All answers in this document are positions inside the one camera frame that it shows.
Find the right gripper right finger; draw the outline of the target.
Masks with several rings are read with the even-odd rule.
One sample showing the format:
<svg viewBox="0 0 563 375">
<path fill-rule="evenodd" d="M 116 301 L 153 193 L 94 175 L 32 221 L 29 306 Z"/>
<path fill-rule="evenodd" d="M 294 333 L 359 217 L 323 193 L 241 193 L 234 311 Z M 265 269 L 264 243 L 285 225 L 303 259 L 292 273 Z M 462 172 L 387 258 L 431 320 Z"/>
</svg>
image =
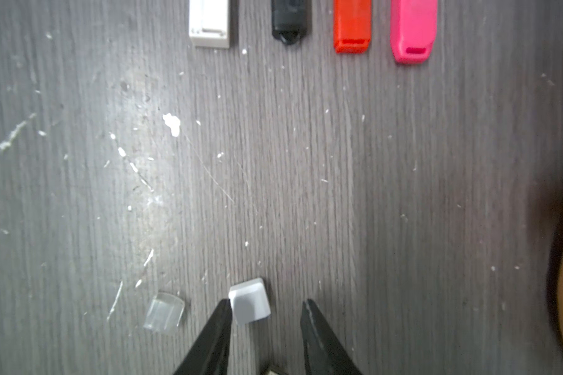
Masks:
<svg viewBox="0 0 563 375">
<path fill-rule="evenodd" d="M 312 299 L 303 302 L 300 328 L 306 374 L 362 375 Z"/>
</svg>

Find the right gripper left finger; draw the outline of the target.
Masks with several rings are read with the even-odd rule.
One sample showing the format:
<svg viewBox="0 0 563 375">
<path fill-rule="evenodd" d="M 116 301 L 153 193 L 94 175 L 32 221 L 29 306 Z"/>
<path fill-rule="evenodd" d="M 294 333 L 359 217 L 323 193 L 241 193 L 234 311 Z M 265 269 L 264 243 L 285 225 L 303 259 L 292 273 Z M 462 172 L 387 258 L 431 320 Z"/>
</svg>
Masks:
<svg viewBox="0 0 563 375">
<path fill-rule="evenodd" d="M 231 342 L 232 309 L 225 298 L 206 322 L 175 375 L 226 375 Z"/>
</svg>

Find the white usb cap small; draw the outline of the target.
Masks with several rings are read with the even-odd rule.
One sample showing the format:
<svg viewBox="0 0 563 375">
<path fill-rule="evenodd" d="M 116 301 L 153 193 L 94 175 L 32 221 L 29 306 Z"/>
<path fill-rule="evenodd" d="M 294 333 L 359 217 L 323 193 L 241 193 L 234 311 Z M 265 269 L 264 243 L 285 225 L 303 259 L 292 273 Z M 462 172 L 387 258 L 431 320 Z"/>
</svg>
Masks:
<svg viewBox="0 0 563 375">
<path fill-rule="evenodd" d="M 271 306 L 261 277 L 232 286 L 228 298 L 238 325 L 263 320 L 271 315 Z"/>
</svg>

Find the black usb drive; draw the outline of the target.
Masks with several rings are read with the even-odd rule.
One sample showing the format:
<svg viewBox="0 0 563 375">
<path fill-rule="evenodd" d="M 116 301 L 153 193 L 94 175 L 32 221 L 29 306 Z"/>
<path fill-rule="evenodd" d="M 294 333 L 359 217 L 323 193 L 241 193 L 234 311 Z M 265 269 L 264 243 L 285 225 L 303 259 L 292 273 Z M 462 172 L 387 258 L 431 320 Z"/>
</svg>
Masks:
<svg viewBox="0 0 563 375">
<path fill-rule="evenodd" d="M 307 35 L 311 22 L 311 1 L 271 0 L 272 36 L 291 46 L 301 42 Z"/>
</svg>

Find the red usb drive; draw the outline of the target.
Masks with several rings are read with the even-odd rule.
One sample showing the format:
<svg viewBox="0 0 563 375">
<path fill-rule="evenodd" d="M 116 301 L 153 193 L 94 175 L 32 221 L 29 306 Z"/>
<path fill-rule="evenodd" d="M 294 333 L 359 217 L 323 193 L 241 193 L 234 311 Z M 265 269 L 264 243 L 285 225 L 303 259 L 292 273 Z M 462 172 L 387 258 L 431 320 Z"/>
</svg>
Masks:
<svg viewBox="0 0 563 375">
<path fill-rule="evenodd" d="M 365 53 L 372 37 L 372 1 L 335 0 L 333 16 L 336 53 Z"/>
</svg>

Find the pink usb drive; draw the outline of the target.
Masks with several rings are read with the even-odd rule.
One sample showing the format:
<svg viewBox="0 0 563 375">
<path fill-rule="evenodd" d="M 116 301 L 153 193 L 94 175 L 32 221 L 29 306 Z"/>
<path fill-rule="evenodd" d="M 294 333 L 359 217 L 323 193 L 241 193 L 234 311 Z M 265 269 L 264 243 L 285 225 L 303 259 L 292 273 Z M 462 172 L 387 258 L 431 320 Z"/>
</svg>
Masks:
<svg viewBox="0 0 563 375">
<path fill-rule="evenodd" d="M 425 62 L 433 51 L 437 0 L 392 0 L 390 46 L 398 64 Z"/>
</svg>

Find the white usb drive short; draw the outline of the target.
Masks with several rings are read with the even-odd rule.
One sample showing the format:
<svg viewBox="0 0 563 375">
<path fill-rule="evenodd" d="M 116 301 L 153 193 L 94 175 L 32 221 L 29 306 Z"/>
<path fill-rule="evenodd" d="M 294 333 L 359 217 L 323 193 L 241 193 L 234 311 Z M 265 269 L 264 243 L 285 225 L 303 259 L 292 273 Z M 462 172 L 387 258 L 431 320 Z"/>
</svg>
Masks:
<svg viewBox="0 0 563 375">
<path fill-rule="evenodd" d="M 190 0 L 189 37 L 194 47 L 230 48 L 230 1 Z"/>
</svg>

